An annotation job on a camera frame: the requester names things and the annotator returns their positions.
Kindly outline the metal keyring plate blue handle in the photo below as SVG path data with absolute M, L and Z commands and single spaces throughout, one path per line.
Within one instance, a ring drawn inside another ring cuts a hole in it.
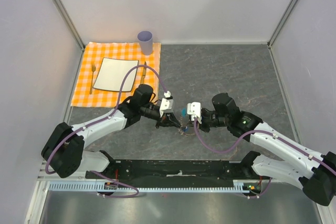
M 181 123 L 181 127 L 179 129 L 179 132 L 181 135 L 185 136 L 193 136 L 195 135 L 194 128 L 193 128 L 193 122 L 190 121 L 189 116 L 186 112 L 187 108 L 183 108 L 181 112 L 181 116 L 179 119 L 179 122 Z M 182 131 L 182 128 L 188 127 L 188 130 L 186 132 Z

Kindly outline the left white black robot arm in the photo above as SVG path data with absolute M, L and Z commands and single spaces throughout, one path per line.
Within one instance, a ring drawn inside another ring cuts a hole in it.
M 133 95 L 102 116 L 72 126 L 65 122 L 58 124 L 41 152 L 47 162 L 46 174 L 67 178 L 75 172 L 93 170 L 103 178 L 111 178 L 115 173 L 112 157 L 105 151 L 86 151 L 87 146 L 134 125 L 142 117 L 154 120 L 156 128 L 179 128 L 181 124 L 173 113 L 170 92 L 164 94 L 159 105 L 151 101 L 152 94 L 151 86 L 141 84 Z

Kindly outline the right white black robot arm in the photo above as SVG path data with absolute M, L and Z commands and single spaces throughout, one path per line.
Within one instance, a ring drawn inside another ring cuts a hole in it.
M 256 152 L 245 156 L 241 174 L 248 179 L 256 175 L 277 179 L 303 191 L 312 201 L 328 206 L 335 197 L 335 153 L 311 150 L 284 136 L 258 116 L 242 111 L 227 93 L 212 98 L 214 110 L 193 102 L 189 115 L 196 133 L 209 132 L 212 127 L 226 127 L 237 142 L 246 140 L 258 145 L 281 160 Z

